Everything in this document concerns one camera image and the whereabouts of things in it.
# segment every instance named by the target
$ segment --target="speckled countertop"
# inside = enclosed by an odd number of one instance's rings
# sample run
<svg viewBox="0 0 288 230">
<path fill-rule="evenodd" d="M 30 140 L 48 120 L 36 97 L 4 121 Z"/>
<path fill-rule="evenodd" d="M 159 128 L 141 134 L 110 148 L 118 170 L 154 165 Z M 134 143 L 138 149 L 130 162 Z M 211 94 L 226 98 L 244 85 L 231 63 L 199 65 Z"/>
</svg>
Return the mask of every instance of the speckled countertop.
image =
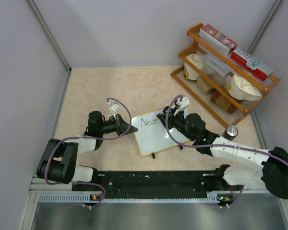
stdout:
<svg viewBox="0 0 288 230">
<path fill-rule="evenodd" d="M 65 95 L 56 138 L 77 136 L 87 127 L 88 114 L 99 110 L 106 119 L 111 113 L 106 104 L 108 97 L 122 101 L 132 117 L 169 105 L 178 94 L 190 100 L 189 112 L 198 113 L 206 122 L 206 128 L 223 133 L 217 122 L 170 73 L 178 66 L 132 66 L 73 68 Z M 128 115 L 121 107 L 119 113 L 128 122 Z M 259 148 L 259 142 L 251 117 L 237 125 L 239 135 L 235 142 Z M 114 137 L 116 134 L 104 135 Z M 159 153 L 156 158 L 140 155 L 134 134 L 112 141 L 104 141 L 97 151 L 78 156 L 77 164 L 98 170 L 211 170 L 221 164 L 232 163 L 198 153 L 195 149 L 179 150 L 174 147 Z"/>
</svg>

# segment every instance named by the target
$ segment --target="cardboard box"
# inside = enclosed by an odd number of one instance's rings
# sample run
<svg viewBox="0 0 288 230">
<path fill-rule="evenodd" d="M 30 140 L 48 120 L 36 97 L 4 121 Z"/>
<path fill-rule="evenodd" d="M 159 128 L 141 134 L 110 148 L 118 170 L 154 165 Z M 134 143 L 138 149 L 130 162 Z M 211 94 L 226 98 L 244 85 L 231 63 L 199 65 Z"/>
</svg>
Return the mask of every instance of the cardboard box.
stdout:
<svg viewBox="0 0 288 230">
<path fill-rule="evenodd" d="M 228 55 L 238 44 L 219 32 L 217 29 L 207 24 L 200 29 L 200 37 L 207 41 L 213 48 L 217 49 L 224 55 Z"/>
</svg>

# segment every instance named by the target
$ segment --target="red and white box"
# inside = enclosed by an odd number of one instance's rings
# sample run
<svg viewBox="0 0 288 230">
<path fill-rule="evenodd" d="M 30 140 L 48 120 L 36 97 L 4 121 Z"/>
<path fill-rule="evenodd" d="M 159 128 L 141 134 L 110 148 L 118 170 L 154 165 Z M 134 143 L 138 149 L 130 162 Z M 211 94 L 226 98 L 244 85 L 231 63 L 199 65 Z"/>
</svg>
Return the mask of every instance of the red and white box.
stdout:
<svg viewBox="0 0 288 230">
<path fill-rule="evenodd" d="M 211 46 L 224 55 L 230 54 L 237 48 L 238 44 L 226 37 L 224 34 L 207 24 L 200 29 L 200 37 L 206 40 Z"/>
<path fill-rule="evenodd" d="M 242 49 L 234 50 L 230 58 L 262 81 L 273 73 L 273 69 Z"/>
</svg>

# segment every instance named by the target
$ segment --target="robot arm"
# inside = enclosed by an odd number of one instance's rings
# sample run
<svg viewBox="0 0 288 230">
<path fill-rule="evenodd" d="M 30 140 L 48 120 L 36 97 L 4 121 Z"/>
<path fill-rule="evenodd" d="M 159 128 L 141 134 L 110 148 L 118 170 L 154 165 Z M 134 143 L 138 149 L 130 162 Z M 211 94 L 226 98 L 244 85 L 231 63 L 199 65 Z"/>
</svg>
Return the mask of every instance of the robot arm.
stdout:
<svg viewBox="0 0 288 230">
<path fill-rule="evenodd" d="M 229 165 L 222 165 L 213 176 L 221 176 L 229 185 L 250 185 L 259 188 L 267 188 L 272 194 L 288 199 L 288 167 L 281 162 L 262 154 L 258 154 L 256 149 L 254 152 L 243 150 L 247 146 L 239 145 L 228 140 L 216 133 L 212 133 L 205 128 L 205 122 L 198 114 L 189 114 L 184 117 L 183 110 L 190 104 L 186 97 L 175 102 L 175 106 L 170 108 L 168 117 L 168 128 L 177 129 L 190 141 L 194 141 L 193 145 L 231 145 L 236 148 L 227 147 L 206 147 L 196 148 L 202 154 L 212 157 L 221 157 L 239 164 L 245 165 L 247 168 L 240 168 Z M 165 117 L 169 107 L 165 107 L 157 118 L 165 127 Z M 273 150 L 259 149 L 260 151 L 275 155 L 288 163 L 287 152 L 279 147 Z"/>
<path fill-rule="evenodd" d="M 128 125 L 120 114 L 113 113 L 108 121 L 99 111 L 92 111 L 89 114 L 88 126 L 84 136 L 103 138 L 104 134 L 116 132 L 118 136 L 123 134 Z M 137 132 L 136 127 L 131 126 L 127 134 Z M 43 156 L 37 167 L 36 174 L 38 178 L 44 179 L 46 165 L 50 159 L 52 150 L 60 140 L 50 139 L 45 148 Z M 75 181 L 90 182 L 96 169 L 84 166 L 76 166 L 77 155 L 99 149 L 102 140 L 93 138 L 73 138 L 63 142 L 54 154 L 54 158 L 61 158 L 60 161 L 51 159 L 48 170 L 48 179 L 51 181 L 68 184 Z"/>
</svg>

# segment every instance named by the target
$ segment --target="wooden shelf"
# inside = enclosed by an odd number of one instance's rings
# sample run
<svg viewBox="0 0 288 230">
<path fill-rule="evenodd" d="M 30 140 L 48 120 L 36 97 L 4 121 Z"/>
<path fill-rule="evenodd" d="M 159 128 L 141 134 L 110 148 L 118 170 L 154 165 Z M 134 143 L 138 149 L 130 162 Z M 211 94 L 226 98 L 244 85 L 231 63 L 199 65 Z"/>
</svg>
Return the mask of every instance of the wooden shelf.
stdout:
<svg viewBox="0 0 288 230">
<path fill-rule="evenodd" d="M 219 91 L 226 99 L 228 99 L 234 106 L 238 108 L 238 110 L 230 115 L 223 111 L 221 108 L 217 107 L 210 101 L 211 95 L 202 95 L 202 93 L 197 88 L 195 82 L 188 81 L 183 76 L 183 66 L 179 67 L 177 70 L 172 72 L 172 77 L 175 78 L 179 84 L 181 84 L 190 94 L 192 94 L 222 125 L 228 127 L 229 125 L 235 125 L 240 122 L 243 118 L 249 115 L 266 96 L 271 92 L 271 90 L 280 82 L 280 78 L 272 75 L 269 79 L 272 81 L 268 86 L 264 86 L 261 82 L 249 74 L 246 70 L 239 67 L 232 60 L 227 59 L 221 53 L 216 51 L 212 46 L 210 46 L 207 42 L 201 39 L 198 35 L 200 28 L 203 26 L 202 23 L 192 27 L 188 30 L 187 35 L 194 39 L 193 44 L 181 51 L 179 53 L 179 58 L 181 58 L 185 63 L 187 63 L 192 69 L 194 69 L 197 73 L 199 73 L 208 83 L 210 83 L 217 91 Z M 205 49 L 223 61 L 226 65 L 228 65 L 234 72 L 240 74 L 246 80 L 248 80 L 251 84 L 253 84 L 256 88 L 258 88 L 263 96 L 260 100 L 253 102 L 251 104 L 242 103 L 237 99 L 233 98 L 231 95 L 227 93 L 227 91 L 219 86 L 216 82 L 214 82 L 209 76 L 207 76 L 204 72 L 198 69 L 195 65 L 193 65 L 186 57 L 189 54 L 194 54 L 196 52 L 200 52 L 203 55 L 207 54 L 207 52 L 201 48 L 199 45 L 202 45 Z"/>
</svg>

